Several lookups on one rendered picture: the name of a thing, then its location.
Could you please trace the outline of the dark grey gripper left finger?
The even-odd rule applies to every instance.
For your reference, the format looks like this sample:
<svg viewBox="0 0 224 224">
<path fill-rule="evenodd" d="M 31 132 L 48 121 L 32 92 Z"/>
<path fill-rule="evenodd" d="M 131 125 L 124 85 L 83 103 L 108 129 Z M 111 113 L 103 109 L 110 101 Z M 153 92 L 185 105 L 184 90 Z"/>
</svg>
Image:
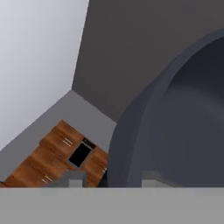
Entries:
<svg viewBox="0 0 224 224">
<path fill-rule="evenodd" d="M 84 171 L 67 171 L 59 180 L 52 183 L 53 187 L 83 187 L 86 179 Z"/>
</svg>

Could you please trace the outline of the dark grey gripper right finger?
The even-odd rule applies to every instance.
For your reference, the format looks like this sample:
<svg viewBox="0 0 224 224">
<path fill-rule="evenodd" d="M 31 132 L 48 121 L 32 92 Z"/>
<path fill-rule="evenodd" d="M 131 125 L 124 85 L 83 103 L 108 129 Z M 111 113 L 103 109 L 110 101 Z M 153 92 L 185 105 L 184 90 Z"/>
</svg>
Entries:
<svg viewBox="0 0 224 224">
<path fill-rule="evenodd" d="M 178 187 L 179 185 L 163 178 L 158 172 L 144 171 L 142 173 L 142 187 Z"/>
</svg>

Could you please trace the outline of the black built-in oven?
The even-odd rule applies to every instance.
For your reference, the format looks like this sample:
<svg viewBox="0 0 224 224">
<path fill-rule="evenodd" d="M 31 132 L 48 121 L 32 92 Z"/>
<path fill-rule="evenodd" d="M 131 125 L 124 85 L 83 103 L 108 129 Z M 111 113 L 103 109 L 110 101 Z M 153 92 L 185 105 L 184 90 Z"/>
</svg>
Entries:
<svg viewBox="0 0 224 224">
<path fill-rule="evenodd" d="M 96 145 L 94 143 L 90 142 L 86 138 L 83 138 L 79 146 L 67 160 L 68 163 L 80 168 L 82 163 L 88 157 L 89 153 L 92 152 L 95 147 Z"/>
</svg>

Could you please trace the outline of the brown wooden cupboard run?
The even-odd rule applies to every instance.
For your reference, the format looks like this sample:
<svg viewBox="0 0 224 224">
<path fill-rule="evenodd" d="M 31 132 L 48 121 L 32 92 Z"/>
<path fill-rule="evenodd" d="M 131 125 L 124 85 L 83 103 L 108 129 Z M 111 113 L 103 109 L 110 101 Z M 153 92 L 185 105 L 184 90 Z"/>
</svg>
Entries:
<svg viewBox="0 0 224 224">
<path fill-rule="evenodd" d="M 84 187 L 97 187 L 108 168 L 107 152 L 95 144 L 80 168 L 67 161 L 83 138 L 86 137 L 61 120 L 40 140 L 38 147 L 4 181 L 0 181 L 0 187 L 49 186 L 68 171 L 85 172 Z"/>
</svg>

